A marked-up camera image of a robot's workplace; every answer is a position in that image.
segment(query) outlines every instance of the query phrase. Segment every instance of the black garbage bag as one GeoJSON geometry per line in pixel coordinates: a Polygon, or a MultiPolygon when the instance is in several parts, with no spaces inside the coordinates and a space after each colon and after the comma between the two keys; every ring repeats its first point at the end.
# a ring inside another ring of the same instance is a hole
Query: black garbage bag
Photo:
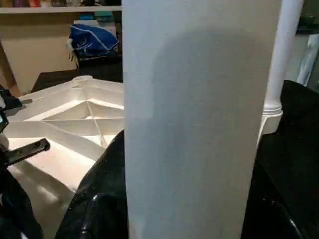
{"type": "Polygon", "coordinates": [[[82,179],[55,238],[128,238],[124,131],[82,179]]]}
{"type": "Polygon", "coordinates": [[[43,231],[32,211],[31,201],[8,170],[1,174],[0,238],[42,239],[43,231]]]}
{"type": "Polygon", "coordinates": [[[285,81],[278,130],[260,141],[242,239],[319,238],[319,94],[285,81]]]}

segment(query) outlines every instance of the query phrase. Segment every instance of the white shelf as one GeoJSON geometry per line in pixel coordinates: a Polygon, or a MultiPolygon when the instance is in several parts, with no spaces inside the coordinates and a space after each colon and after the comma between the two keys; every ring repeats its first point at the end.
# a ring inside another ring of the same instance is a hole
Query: white shelf
{"type": "Polygon", "coordinates": [[[122,11],[122,6],[0,7],[0,14],[122,11]]]}

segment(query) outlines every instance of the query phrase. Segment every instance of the white post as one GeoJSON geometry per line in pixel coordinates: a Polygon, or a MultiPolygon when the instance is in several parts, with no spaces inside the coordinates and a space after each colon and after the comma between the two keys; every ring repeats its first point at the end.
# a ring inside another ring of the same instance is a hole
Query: white post
{"type": "Polygon", "coordinates": [[[130,239],[238,239],[281,1],[123,0],[130,239]]]}
{"type": "Polygon", "coordinates": [[[280,95],[303,3],[304,0],[282,1],[264,106],[264,113],[268,115],[276,115],[282,111],[280,95]]]}

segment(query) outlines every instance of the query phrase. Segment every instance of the white tube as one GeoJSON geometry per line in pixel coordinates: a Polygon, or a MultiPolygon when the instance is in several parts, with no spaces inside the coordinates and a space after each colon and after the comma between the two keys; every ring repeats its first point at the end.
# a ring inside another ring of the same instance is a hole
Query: white tube
{"type": "Polygon", "coordinates": [[[269,71],[264,114],[276,115],[282,110],[280,95],[293,48],[304,0],[283,0],[272,63],[269,71]]]}
{"type": "Polygon", "coordinates": [[[240,238],[280,5],[123,0],[130,239],[240,238]]]}

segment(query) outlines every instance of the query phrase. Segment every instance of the black object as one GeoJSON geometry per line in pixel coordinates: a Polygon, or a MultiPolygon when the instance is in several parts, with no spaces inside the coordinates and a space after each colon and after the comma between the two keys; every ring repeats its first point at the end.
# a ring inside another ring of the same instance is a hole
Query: black object
{"type": "Polygon", "coordinates": [[[297,35],[312,35],[319,33],[319,24],[315,23],[316,16],[307,15],[300,17],[297,35]]]}
{"type": "Polygon", "coordinates": [[[124,131],[82,179],[56,239],[127,239],[124,131]]]}
{"type": "Polygon", "coordinates": [[[82,0],[81,1],[81,6],[94,6],[95,5],[95,0],[82,0]]]}
{"type": "Polygon", "coordinates": [[[284,115],[258,148],[242,239],[319,238],[319,94],[285,81],[284,115]]]}
{"type": "Polygon", "coordinates": [[[10,91],[5,89],[3,86],[0,85],[0,95],[4,100],[5,103],[5,108],[3,110],[11,110],[14,108],[21,108],[22,107],[22,103],[21,101],[12,96],[10,91]]]}
{"type": "Polygon", "coordinates": [[[107,6],[121,6],[122,1],[121,0],[104,0],[104,4],[107,6]]]}
{"type": "Polygon", "coordinates": [[[8,124],[9,124],[9,122],[8,122],[6,115],[4,114],[4,112],[2,110],[0,110],[0,133],[3,132],[3,130],[5,129],[5,127],[8,124]]]}
{"type": "Polygon", "coordinates": [[[43,232],[36,221],[30,199],[7,167],[42,151],[49,150],[46,139],[13,151],[0,148],[0,238],[19,239],[24,233],[29,239],[42,239],[43,232]]]}
{"type": "Polygon", "coordinates": [[[101,57],[94,60],[79,62],[80,68],[69,71],[40,73],[32,92],[40,91],[72,80],[77,76],[89,75],[95,79],[123,82],[121,57],[101,57]]]}

